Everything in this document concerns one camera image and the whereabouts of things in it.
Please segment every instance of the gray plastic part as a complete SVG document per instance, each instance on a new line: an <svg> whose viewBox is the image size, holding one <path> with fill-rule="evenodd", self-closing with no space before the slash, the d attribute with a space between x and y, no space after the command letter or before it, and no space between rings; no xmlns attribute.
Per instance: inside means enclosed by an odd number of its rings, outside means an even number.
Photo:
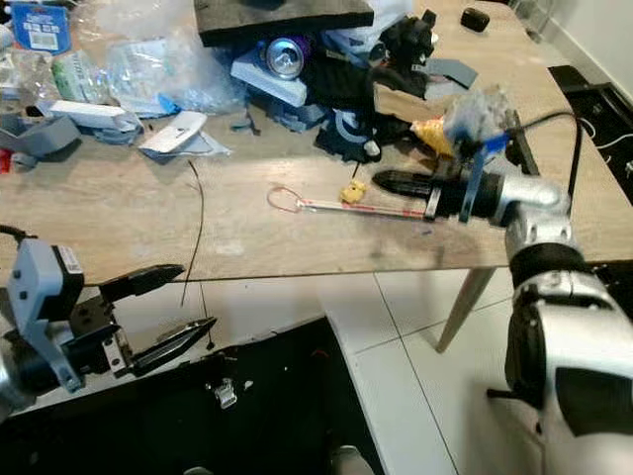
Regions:
<svg viewBox="0 0 633 475"><path fill-rule="evenodd" d="M475 82L479 73L458 59L430 58L423 66L416 66L415 70L435 76L446 76L458 82L467 89Z"/></svg>
<svg viewBox="0 0 633 475"><path fill-rule="evenodd" d="M46 297L59 295L63 274L52 247L40 239L24 239L9 278L9 302L20 335L50 365L59 384L69 392L83 387L61 345L72 339L68 324L42 316Z"/></svg>
<svg viewBox="0 0 633 475"><path fill-rule="evenodd" d="M272 99L268 104L268 117L293 132L305 132L325 120L328 109L319 104L293 107Z"/></svg>
<svg viewBox="0 0 633 475"><path fill-rule="evenodd" d="M74 123L67 117L37 124L25 132L11 123L10 128L0 129L0 148L32 156L45 156L67 147L79 139L80 135Z"/></svg>

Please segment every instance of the wire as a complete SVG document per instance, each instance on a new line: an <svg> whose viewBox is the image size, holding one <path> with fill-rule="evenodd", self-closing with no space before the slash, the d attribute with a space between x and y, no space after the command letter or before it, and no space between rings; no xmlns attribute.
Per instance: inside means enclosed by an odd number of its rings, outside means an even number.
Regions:
<svg viewBox="0 0 633 475"><path fill-rule="evenodd" d="M15 239L18 244L22 242L22 239L36 238L36 236L29 236L29 234L26 231L22 231L19 228L16 228L14 226L8 226L8 225L0 225L0 235L12 236L13 239Z"/></svg>
<svg viewBox="0 0 633 475"><path fill-rule="evenodd" d="M606 144L604 144L604 145L597 146L596 148L597 148L598 150L604 150L605 148L609 148L610 146L614 146L614 145L616 145L617 143L622 142L624 139L630 139L630 138L633 138L633 134L624 134L623 136L621 136L621 137L617 138L617 139L616 139L616 140L614 140L613 142L609 142L609 143L606 143Z"/></svg>
<svg viewBox="0 0 633 475"><path fill-rule="evenodd" d="M582 117L581 117L581 122L585 124L587 127L589 127L589 138L595 139L595 127L593 126L593 124L587 119L582 118Z"/></svg>
<svg viewBox="0 0 633 475"><path fill-rule="evenodd" d="M572 111L556 111L550 114L546 114L545 116L534 119L531 122L528 122L524 126L519 126L516 128L511 128L509 132L511 134L517 134L520 132L525 132L530 129L534 129L546 122L553 121L554 119L559 119L561 117L571 117L576 122L576 140L574 143L574 154L572 155L572 169L570 171L570 183L567 190L567 193L570 196L570 210L569 213L572 213L571 204L574 202L574 192L576 191L576 178L578 176L578 166L581 161L581 148L583 146L583 123L581 119L576 116Z"/></svg>
<svg viewBox="0 0 633 475"><path fill-rule="evenodd" d="M596 130L595 130L595 127L593 126L593 124L590 121L588 121L587 119L585 119L585 118L581 118L581 122L583 124L585 124L587 127L589 127L589 129L590 129L589 137L591 139L595 139ZM596 145L595 147L598 150L604 150L605 148L609 148L610 146L614 146L614 145L622 142L625 139L631 139L631 138L633 138L633 134L624 134L623 136L618 137L613 142L605 143L604 145Z"/></svg>
<svg viewBox="0 0 633 475"><path fill-rule="evenodd" d="M282 192L284 192L286 194L289 194L290 196L292 196L293 198L296 199L296 201L295 201L295 208L287 208L285 206L278 205L277 203L274 202L273 195L274 194L278 194L278 193L282 193ZM301 197L301 195L299 193L297 193L296 191L293 191L290 188L287 188L285 186L275 186L266 195L266 201L268 202L268 204L270 206L272 206L273 208L276 208L278 210L281 210L281 211L287 211L289 213L299 213L300 211L302 211L301 202L303 200L304 199Z"/></svg>
<svg viewBox="0 0 633 475"><path fill-rule="evenodd" d="M205 312L205 320L209 319L209 313L207 312L207 300L205 299L205 289L202 285L202 282L200 283L200 296L202 297L202 308ZM209 331L208 331L208 336L209 336L209 343L207 343L207 351L211 351L212 349L214 349L214 341L211 339L211 327L209 327Z"/></svg>
<svg viewBox="0 0 633 475"><path fill-rule="evenodd" d="M356 168L354 168L354 172L352 173L352 180L356 178L356 173L358 173L358 167L360 166L360 161L356 162Z"/></svg>
<svg viewBox="0 0 633 475"><path fill-rule="evenodd" d="M185 277L185 285L182 288L182 298L180 299L180 306L182 307L185 304L185 294L187 293L187 284L189 283L189 277L191 276L191 270L194 267L194 261L196 260L196 255L198 254L198 247L200 246L200 238L202 237L202 229L205 225L205 192L202 188L202 183L200 181L200 175L198 175L198 170L194 166L191 160L187 160L189 166L196 175L196 181L198 182L198 191L200 192L200 227L198 228L198 237L196 237L196 245L194 246L194 252L191 256L191 262L189 262L189 268L187 269L187 276Z"/></svg>

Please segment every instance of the white wall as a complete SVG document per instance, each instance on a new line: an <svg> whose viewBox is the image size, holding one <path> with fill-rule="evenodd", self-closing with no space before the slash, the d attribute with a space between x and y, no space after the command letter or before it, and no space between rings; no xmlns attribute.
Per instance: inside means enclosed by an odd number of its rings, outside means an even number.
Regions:
<svg viewBox="0 0 633 475"><path fill-rule="evenodd" d="M545 36L589 80L599 79L597 65L633 97L633 0L555 0Z"/></svg>

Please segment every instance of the black floor mat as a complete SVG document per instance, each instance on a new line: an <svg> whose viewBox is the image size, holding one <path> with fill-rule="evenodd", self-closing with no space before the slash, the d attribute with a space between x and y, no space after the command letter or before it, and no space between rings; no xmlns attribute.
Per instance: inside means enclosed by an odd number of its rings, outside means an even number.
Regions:
<svg viewBox="0 0 633 475"><path fill-rule="evenodd" d="M2 473L181 474L203 466L215 475L322 474L328 448L341 444L356 445L383 473L327 319L223 353L224 364L210 358L7 421ZM205 389L223 376L238 398L226 410Z"/></svg>
<svg viewBox="0 0 633 475"><path fill-rule="evenodd" d="M550 73L579 116L595 128L596 145L633 131L633 107L617 92L612 84L592 85L572 66L550 67ZM627 140L600 151L620 184L622 191L633 204L633 181L626 172L626 163L633 156L633 141ZM594 271L617 301L624 313L633 319L633 261L593 262Z"/></svg>

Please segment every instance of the yellow object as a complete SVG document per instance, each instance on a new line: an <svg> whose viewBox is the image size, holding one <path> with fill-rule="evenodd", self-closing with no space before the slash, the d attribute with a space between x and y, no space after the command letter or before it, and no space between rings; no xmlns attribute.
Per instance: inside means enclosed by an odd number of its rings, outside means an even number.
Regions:
<svg viewBox="0 0 633 475"><path fill-rule="evenodd" d="M424 122L415 121L411 125L411 130L421 141L433 148L437 153L453 155L451 144L444 136L444 119L433 119Z"/></svg>
<svg viewBox="0 0 633 475"><path fill-rule="evenodd" d="M340 201L354 205L363 199L365 192L367 191L367 185L362 181L353 179L349 182L345 188L340 190Z"/></svg>

